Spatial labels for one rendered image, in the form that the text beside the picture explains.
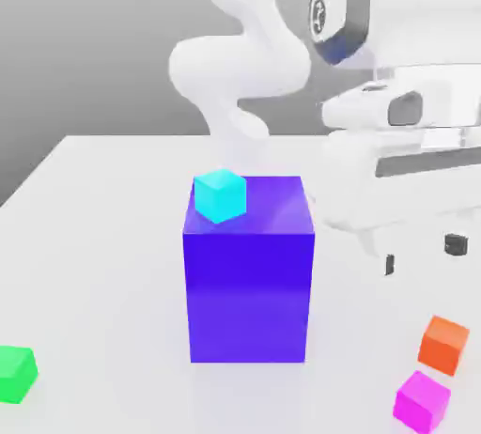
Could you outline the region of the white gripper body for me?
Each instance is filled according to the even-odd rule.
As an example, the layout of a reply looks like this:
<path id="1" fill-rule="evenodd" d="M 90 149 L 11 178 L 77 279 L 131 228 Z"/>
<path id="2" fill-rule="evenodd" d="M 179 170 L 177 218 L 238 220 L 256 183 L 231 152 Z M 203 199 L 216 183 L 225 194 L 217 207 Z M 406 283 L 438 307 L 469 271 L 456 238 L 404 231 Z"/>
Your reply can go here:
<path id="1" fill-rule="evenodd" d="M 337 131 L 321 147 L 328 225 L 364 231 L 481 208 L 481 128 L 465 147 L 423 149 L 422 130 Z"/>

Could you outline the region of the small orange cube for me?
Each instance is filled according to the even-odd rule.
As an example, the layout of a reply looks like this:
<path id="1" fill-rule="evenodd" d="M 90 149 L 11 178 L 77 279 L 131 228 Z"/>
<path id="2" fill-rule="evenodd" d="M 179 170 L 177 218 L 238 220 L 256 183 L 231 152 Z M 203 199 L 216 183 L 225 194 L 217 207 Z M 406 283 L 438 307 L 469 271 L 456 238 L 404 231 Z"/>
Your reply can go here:
<path id="1" fill-rule="evenodd" d="M 468 328 L 433 316 L 423 334 L 417 360 L 454 377 L 469 334 Z"/>

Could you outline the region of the small cyan cube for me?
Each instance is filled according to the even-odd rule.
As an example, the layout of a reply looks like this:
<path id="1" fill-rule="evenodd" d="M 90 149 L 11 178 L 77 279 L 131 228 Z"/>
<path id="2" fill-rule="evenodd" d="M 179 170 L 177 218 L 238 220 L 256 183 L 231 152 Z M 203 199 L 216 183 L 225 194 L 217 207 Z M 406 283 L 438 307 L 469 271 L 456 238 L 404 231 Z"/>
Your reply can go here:
<path id="1" fill-rule="evenodd" d="M 205 218 L 219 224 L 247 211 L 247 181 L 228 169 L 194 177 L 194 207 Z"/>

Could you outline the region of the small magenta cube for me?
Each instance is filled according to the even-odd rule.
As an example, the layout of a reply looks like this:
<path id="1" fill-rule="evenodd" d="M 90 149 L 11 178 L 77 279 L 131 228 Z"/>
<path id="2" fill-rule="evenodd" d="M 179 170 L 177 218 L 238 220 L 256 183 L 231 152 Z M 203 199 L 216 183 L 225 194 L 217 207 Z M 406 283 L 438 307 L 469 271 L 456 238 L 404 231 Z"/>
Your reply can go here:
<path id="1" fill-rule="evenodd" d="M 396 392 L 393 416 L 418 434 L 432 434 L 442 421 L 451 390 L 414 371 Z"/>

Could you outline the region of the small green cube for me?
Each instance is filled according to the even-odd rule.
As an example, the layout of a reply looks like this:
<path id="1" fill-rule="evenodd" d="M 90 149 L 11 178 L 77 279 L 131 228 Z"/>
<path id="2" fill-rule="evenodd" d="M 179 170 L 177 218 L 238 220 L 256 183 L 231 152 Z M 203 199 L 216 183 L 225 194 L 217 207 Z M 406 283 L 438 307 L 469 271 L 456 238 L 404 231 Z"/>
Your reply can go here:
<path id="1" fill-rule="evenodd" d="M 0 402 L 21 403 L 38 374 L 31 348 L 0 346 Z"/>

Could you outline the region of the large purple box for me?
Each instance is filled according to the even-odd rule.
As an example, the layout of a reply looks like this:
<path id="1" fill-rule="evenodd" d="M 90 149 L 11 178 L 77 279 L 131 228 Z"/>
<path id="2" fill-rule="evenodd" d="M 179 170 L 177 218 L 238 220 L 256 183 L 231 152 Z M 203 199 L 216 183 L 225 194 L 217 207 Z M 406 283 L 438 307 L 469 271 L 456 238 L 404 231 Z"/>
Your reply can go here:
<path id="1" fill-rule="evenodd" d="M 217 225 L 190 203 L 182 240 L 192 362 L 303 362 L 315 228 L 301 178 L 249 177 L 246 214 Z"/>

